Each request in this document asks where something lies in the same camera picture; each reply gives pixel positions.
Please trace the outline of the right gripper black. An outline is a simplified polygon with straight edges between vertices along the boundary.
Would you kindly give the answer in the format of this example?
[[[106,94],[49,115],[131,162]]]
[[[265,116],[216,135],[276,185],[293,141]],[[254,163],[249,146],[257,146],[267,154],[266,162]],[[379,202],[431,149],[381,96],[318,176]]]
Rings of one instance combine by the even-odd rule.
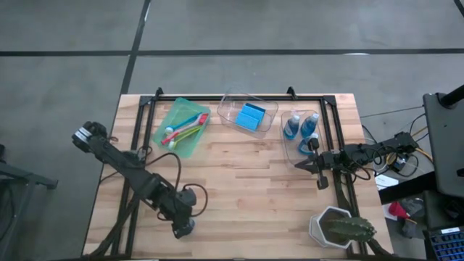
[[[317,138],[310,138],[307,145],[308,148],[312,150],[312,155],[308,155],[306,159],[296,163],[295,168],[316,174],[318,176],[318,189],[326,189],[328,187],[328,179],[324,176],[323,171],[334,169],[339,163],[339,156],[337,153],[333,153],[332,151],[322,152],[319,154],[318,149],[320,144]]]

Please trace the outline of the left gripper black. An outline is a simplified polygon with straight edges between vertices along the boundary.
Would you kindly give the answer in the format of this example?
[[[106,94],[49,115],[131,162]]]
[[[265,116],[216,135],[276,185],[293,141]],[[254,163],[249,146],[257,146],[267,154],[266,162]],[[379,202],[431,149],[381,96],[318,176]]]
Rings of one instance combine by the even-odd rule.
[[[173,197],[167,209],[166,218],[172,222],[174,237],[177,239],[189,235],[195,226],[192,207],[196,204],[196,194],[191,188],[183,188]]]

